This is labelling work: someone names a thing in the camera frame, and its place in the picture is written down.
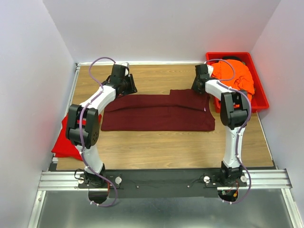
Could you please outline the maroon t shirt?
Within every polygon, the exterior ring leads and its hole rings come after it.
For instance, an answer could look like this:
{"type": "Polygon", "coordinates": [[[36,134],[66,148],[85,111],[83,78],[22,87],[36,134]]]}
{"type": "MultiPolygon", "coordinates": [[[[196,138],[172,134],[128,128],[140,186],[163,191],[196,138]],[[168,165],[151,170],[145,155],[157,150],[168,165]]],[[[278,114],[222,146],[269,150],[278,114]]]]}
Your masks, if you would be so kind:
{"type": "Polygon", "coordinates": [[[104,110],[102,131],[215,130],[209,96],[191,89],[171,90],[168,95],[127,95],[104,110]]]}

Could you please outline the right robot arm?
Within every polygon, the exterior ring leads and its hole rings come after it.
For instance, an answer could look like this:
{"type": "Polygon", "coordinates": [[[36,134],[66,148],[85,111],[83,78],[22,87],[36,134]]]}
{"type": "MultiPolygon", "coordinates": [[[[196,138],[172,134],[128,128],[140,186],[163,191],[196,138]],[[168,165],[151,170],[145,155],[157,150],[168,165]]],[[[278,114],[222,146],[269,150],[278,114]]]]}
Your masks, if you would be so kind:
{"type": "Polygon", "coordinates": [[[243,91],[233,89],[211,78],[213,67],[204,63],[195,66],[192,90],[220,100],[220,120],[226,128],[226,146],[218,175],[221,185],[229,186],[243,175],[241,159],[245,127],[251,116],[251,103],[243,91]]]}

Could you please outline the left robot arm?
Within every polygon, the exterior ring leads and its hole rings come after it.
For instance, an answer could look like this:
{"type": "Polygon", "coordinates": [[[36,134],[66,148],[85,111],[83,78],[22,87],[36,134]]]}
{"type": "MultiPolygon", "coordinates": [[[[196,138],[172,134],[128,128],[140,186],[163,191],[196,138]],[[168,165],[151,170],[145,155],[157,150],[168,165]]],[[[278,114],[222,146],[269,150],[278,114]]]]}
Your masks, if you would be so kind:
{"type": "Polygon", "coordinates": [[[102,187],[105,183],[105,165],[96,146],[99,138],[99,115],[115,99],[137,92],[129,63],[114,64],[109,77],[98,90],[80,105],[70,105],[67,113],[66,138],[78,150],[85,168],[78,179],[102,187]]]}

